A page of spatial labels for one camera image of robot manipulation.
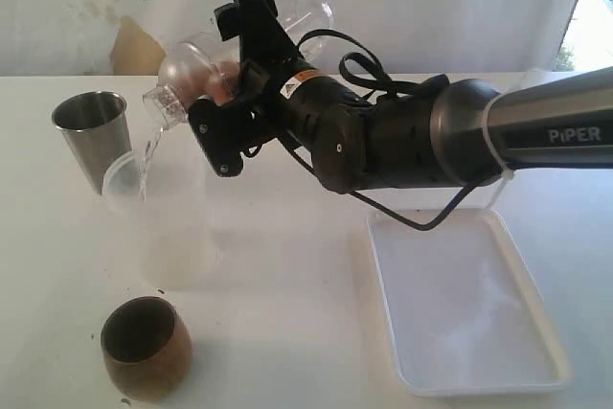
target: table surface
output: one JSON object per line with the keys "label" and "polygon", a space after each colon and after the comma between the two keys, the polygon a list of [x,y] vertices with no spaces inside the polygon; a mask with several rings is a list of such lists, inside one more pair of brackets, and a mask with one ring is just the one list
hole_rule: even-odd
{"label": "table surface", "polygon": [[[500,89],[518,79],[476,77]],[[89,189],[50,114],[80,92],[116,91],[128,101],[133,141],[142,140],[147,115],[140,100],[153,84],[152,78],[0,79],[2,407],[122,407],[102,364],[103,321],[127,299],[160,294],[130,268],[126,235]],[[191,142],[186,126],[177,129]],[[205,283],[164,294],[188,325],[194,362],[161,406],[611,407],[611,184],[609,170],[521,171],[495,206],[567,349],[575,375],[570,386],[545,396],[417,398],[394,374],[366,236],[370,209],[328,193],[271,143],[241,177],[207,179],[224,258]],[[425,208],[443,205],[454,192],[371,196],[398,208]],[[491,192],[479,190],[465,204],[484,205]]]}

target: plastic tray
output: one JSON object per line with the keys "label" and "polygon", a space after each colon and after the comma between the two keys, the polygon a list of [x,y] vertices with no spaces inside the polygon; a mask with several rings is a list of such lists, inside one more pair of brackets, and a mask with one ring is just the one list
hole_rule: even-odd
{"label": "plastic tray", "polygon": [[368,226],[397,373],[411,393],[544,393],[568,383],[565,350],[498,214],[456,210],[418,232],[377,213]]}

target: wooden cup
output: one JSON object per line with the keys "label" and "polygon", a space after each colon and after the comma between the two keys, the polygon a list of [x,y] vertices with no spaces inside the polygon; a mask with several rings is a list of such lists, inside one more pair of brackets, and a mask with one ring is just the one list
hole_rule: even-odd
{"label": "wooden cup", "polygon": [[159,297],[139,297],[117,308],[101,334],[104,364],[127,397],[156,401],[185,377],[192,341],[174,307]]}

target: plastic bottle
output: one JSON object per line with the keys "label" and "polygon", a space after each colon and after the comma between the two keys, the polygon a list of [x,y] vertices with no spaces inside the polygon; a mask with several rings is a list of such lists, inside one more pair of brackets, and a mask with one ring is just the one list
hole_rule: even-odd
{"label": "plastic bottle", "polygon": [[[332,11],[326,0],[275,0],[278,20],[294,41],[308,31],[332,27]],[[306,60],[323,49],[324,37],[307,42],[301,51]],[[234,97],[239,72],[238,37],[221,41],[210,29],[181,41],[162,61],[157,86],[143,96],[153,121],[164,130],[187,121],[187,110],[201,96],[223,105]]]}

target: metal cup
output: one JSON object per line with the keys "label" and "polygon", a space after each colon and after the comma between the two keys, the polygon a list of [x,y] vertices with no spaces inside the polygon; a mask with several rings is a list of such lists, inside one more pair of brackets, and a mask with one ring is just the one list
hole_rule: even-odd
{"label": "metal cup", "polygon": [[106,169],[132,149],[125,106],[118,94],[95,91],[64,101],[51,115],[98,194],[102,194]]}

